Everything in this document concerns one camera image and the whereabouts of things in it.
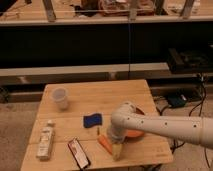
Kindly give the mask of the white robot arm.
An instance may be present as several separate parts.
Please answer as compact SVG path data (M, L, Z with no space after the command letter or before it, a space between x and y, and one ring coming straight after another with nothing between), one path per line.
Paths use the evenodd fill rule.
M124 102L111 114L107 136L112 156L119 160L127 130L138 130L213 149L213 118L153 116L136 113L132 102Z

